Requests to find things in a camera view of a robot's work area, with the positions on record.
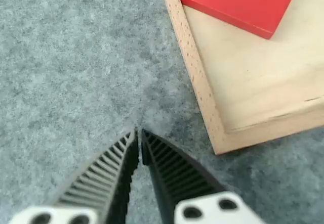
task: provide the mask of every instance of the wooden board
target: wooden board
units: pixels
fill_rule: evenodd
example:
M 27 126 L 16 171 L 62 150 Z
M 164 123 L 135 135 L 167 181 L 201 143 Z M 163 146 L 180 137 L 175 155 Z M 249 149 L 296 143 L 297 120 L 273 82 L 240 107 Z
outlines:
M 292 0 L 271 40 L 165 1 L 216 154 L 324 125 L 324 0 Z

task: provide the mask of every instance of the red block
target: red block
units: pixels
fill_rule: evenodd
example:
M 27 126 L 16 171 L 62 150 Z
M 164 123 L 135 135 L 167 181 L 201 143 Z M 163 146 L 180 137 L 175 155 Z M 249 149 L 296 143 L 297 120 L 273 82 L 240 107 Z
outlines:
M 181 0 L 182 4 L 270 39 L 291 0 Z

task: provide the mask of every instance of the tray rim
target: tray rim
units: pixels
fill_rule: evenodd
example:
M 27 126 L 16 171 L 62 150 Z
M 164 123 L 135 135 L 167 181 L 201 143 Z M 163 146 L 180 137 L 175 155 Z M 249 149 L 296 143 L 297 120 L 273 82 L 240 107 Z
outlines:
M 183 5 L 180 0 L 165 0 L 165 3 L 215 154 L 324 125 L 324 105 L 315 105 L 294 114 L 226 132 Z

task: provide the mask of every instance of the wooden tray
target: wooden tray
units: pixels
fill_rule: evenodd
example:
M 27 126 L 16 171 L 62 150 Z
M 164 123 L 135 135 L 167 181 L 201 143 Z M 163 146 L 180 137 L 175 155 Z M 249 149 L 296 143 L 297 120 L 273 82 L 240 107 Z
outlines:
M 324 125 L 324 0 L 292 0 L 271 40 L 165 1 L 216 154 Z

